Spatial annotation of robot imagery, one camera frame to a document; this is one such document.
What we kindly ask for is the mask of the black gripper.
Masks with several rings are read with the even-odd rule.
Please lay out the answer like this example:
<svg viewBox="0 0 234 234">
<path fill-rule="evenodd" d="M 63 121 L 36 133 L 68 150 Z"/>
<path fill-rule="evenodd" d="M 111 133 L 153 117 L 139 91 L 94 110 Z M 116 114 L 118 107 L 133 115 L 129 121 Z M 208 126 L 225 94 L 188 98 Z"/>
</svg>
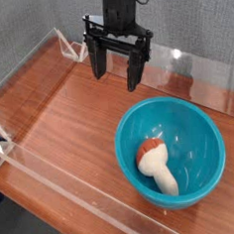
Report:
<svg viewBox="0 0 234 234">
<path fill-rule="evenodd" d="M 97 15 L 85 15 L 82 20 L 85 24 L 84 36 L 89 60 L 96 79 L 106 71 L 108 50 L 129 56 L 127 85 L 128 90 L 133 92 L 141 81 L 145 61 L 150 59 L 150 41 L 154 34 L 137 23 L 120 32 L 113 31 Z"/>
</svg>

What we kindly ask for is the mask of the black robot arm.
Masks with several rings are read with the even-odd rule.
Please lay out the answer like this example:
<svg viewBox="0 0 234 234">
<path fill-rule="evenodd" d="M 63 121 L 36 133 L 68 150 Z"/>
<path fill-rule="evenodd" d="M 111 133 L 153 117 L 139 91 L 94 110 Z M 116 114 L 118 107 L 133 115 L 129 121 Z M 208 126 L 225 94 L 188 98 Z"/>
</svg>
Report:
<svg viewBox="0 0 234 234">
<path fill-rule="evenodd" d="M 128 57 L 127 85 L 133 92 L 143 76 L 145 62 L 150 59 L 150 42 L 154 34 L 136 21 L 136 3 L 145 5 L 149 0 L 103 0 L 103 15 L 85 14 L 84 37 L 92 72 L 96 79 L 106 72 L 107 51 Z"/>
</svg>

